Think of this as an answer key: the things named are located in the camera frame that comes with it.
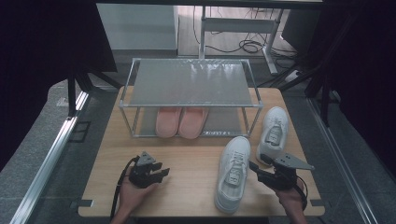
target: wrist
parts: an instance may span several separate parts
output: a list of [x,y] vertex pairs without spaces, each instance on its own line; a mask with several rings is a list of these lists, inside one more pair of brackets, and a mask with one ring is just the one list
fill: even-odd
[[306,224],[306,218],[301,206],[285,207],[286,215],[292,224]]
[[131,215],[132,211],[129,209],[120,207],[116,215],[111,220],[111,224],[125,223]]

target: white wall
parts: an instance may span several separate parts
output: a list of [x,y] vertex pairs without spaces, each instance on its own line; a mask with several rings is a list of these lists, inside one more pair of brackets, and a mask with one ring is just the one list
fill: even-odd
[[111,49],[177,49],[177,7],[97,4]]

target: shoe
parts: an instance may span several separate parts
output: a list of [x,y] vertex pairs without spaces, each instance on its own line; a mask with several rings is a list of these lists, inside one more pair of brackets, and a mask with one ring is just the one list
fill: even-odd
[[181,107],[160,107],[155,123],[155,133],[162,138],[172,137],[177,133]]
[[289,120],[286,111],[272,107],[262,123],[262,138],[256,150],[258,161],[272,165],[272,160],[283,154],[288,137]]
[[181,137],[197,138],[204,128],[209,108],[207,107],[185,107],[178,127]]
[[224,213],[232,214],[239,207],[248,177],[249,156],[250,143],[242,136],[232,139],[221,154],[215,204]]

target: aluminum rail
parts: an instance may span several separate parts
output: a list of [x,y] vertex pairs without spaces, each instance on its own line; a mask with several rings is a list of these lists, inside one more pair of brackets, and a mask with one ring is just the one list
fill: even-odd
[[358,207],[359,212],[361,213],[361,217],[366,224],[378,223],[375,214],[371,208],[371,205],[367,201],[361,187],[356,181],[354,175],[352,174],[349,166],[347,164],[346,159],[341,152],[340,147],[337,145],[334,137],[332,136],[331,130],[325,125],[323,120],[320,117],[319,109],[316,103],[313,102],[313,99],[307,98],[308,106],[311,109],[312,114],[314,114],[315,119],[318,123],[320,131],[322,132],[325,140],[330,148],[330,152],[334,157],[335,163],[340,170],[344,181],[346,182],[346,186],[351,194],[353,200],[355,201],[356,206]]
[[33,209],[35,208],[35,204],[37,203],[42,190],[46,186],[58,159],[62,155],[62,152],[64,150],[64,145],[66,144],[71,132],[73,131],[73,128],[76,125],[78,116],[81,113],[81,109],[87,102],[88,96],[89,94],[84,91],[82,91],[78,96],[76,101],[76,110],[77,110],[76,115],[71,119],[67,119],[64,122],[64,125],[59,131],[58,136],[56,137],[54,143],[52,144],[52,147],[50,148],[46,159],[44,159],[43,163],[41,164],[40,169],[35,175],[35,179],[33,180],[32,184],[27,190],[25,196],[23,197],[20,206],[18,207],[10,223],[12,224],[26,223],[28,218],[32,214]]

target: hand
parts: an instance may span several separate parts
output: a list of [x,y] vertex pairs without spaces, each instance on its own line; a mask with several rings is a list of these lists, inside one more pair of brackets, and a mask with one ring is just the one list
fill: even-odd
[[[297,186],[304,190],[303,182],[297,179]],[[279,198],[280,204],[285,208],[286,215],[289,217],[293,224],[307,223],[304,211],[303,200],[296,189],[278,190],[272,189],[276,196]]]
[[145,189],[139,189],[129,180],[132,167],[129,167],[120,187],[120,205],[116,215],[111,220],[112,224],[125,223],[136,207],[141,204],[147,195],[154,191],[159,183],[154,183]]

